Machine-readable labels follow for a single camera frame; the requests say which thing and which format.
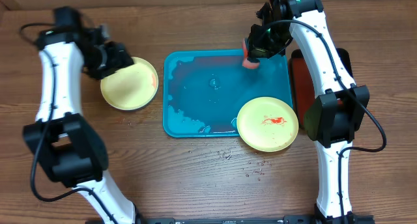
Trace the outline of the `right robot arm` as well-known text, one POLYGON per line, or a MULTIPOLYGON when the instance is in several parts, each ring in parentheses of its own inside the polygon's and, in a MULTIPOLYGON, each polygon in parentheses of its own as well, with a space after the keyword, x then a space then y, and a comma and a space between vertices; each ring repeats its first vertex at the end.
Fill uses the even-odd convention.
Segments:
POLYGON ((256 13, 242 43, 243 67, 256 69, 262 58, 284 55, 295 41, 313 83, 314 102, 303 128, 315 143, 319 160, 319 195, 315 219, 321 223, 373 223, 352 212, 349 200, 349 151, 369 100, 345 68, 326 24, 321 0, 269 0, 256 13))

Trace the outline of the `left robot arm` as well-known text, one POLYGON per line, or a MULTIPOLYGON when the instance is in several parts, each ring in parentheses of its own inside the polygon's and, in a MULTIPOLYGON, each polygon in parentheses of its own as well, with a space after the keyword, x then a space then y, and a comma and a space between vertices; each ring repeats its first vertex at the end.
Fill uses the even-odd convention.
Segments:
POLYGON ((83 196, 101 223, 142 223, 136 205, 112 179, 106 146, 81 108, 83 74, 101 80, 133 65, 133 59, 123 44, 109 40, 103 25, 84 26, 80 11, 59 7, 53 16, 32 41, 42 61, 42 96, 35 122, 23 127, 31 168, 41 167, 67 195, 83 196))

